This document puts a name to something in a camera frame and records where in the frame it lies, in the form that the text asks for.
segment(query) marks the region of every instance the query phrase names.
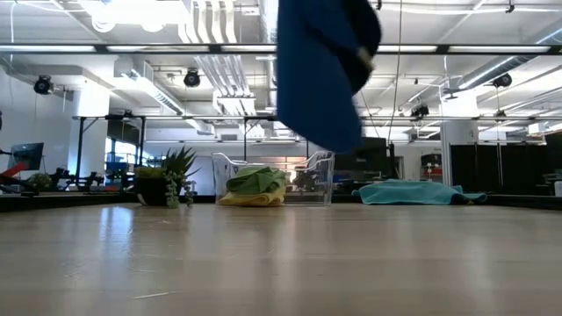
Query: red object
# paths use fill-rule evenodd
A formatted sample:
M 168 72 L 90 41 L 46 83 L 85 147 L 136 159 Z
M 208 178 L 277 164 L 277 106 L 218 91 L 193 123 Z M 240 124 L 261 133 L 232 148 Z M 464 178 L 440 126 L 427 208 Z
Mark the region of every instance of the red object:
M 7 169 L 0 175 L 12 177 L 17 175 L 20 171 L 24 171 L 24 170 L 25 170 L 25 164 L 23 162 L 20 162 L 17 165 L 13 166 L 12 168 Z

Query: hanging wire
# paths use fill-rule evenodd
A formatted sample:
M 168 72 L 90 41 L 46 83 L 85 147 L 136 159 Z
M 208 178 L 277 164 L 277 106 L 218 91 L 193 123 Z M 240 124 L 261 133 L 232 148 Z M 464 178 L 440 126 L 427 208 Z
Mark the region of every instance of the hanging wire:
M 365 99 L 365 94 L 363 93 L 363 90 L 361 90 L 361 97 L 363 98 L 363 103 L 365 104 L 365 108 L 367 108 L 367 112 L 369 113 L 369 118 L 371 118 L 372 128 L 375 129 L 375 133 L 377 134 L 377 137 L 380 138 L 377 127 L 375 126 L 375 120 L 372 118 L 371 109 L 369 109 L 369 105 L 367 104 L 367 100 Z
M 10 35 L 11 35 L 11 43 L 14 42 L 14 9 L 16 9 L 16 5 L 18 5 L 18 2 L 14 2 L 13 4 L 11 4 L 10 7 Z M 10 54 L 10 63 L 13 61 L 14 59 L 14 55 Z
M 390 126 L 388 127 L 388 139 L 386 140 L 390 144 L 390 135 L 393 131 L 394 114 L 396 112 L 396 101 L 398 99 L 398 76 L 400 75 L 400 53 L 402 46 L 402 6 L 404 0 L 400 0 L 400 17 L 399 17 L 399 28 L 398 28 L 398 61 L 396 62 L 396 84 L 394 85 L 394 105 L 393 114 L 390 117 Z

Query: security camera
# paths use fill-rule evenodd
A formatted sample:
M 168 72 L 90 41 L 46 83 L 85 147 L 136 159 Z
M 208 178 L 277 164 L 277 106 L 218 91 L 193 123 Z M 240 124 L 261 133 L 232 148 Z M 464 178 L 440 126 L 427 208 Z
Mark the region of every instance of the security camera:
M 42 96 L 48 96 L 53 93 L 54 85 L 51 83 L 50 75 L 40 75 L 39 79 L 33 85 L 33 90 L 35 93 Z
M 197 69 L 187 70 L 187 75 L 184 78 L 184 83 L 187 87 L 194 88 L 198 87 L 201 83 Z
M 507 88 L 511 85 L 512 82 L 513 79 L 511 78 L 511 75 L 505 74 L 492 81 L 492 85 L 496 88 L 500 88 L 500 87 Z
M 410 114 L 410 117 L 415 118 L 415 120 L 420 120 L 428 115 L 429 115 L 428 106 L 426 104 L 420 104 L 412 108 L 412 114 Z

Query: pillar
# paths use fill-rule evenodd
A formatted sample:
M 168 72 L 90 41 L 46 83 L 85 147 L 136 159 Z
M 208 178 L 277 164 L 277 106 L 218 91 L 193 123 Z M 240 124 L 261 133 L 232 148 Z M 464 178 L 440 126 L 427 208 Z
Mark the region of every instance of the pillar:
M 104 116 L 109 113 L 110 92 L 95 83 L 75 92 L 75 115 L 76 116 Z M 86 120 L 84 129 L 92 121 Z M 80 133 L 80 121 L 73 120 L 70 133 L 70 146 L 68 151 L 68 170 L 73 174 L 76 172 L 78 154 L 78 135 Z M 88 176 L 90 172 L 104 173 L 105 163 L 105 139 L 107 138 L 107 121 L 100 119 L 93 123 L 83 133 L 82 160 L 80 175 Z

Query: yellow cloth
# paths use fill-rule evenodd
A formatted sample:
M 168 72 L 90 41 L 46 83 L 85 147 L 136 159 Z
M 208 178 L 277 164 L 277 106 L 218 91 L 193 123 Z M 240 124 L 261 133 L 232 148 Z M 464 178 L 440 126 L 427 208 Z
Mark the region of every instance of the yellow cloth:
M 285 187 L 278 188 L 271 193 L 253 195 L 236 194 L 228 192 L 219 200 L 219 205 L 237 206 L 279 206 L 285 201 Z

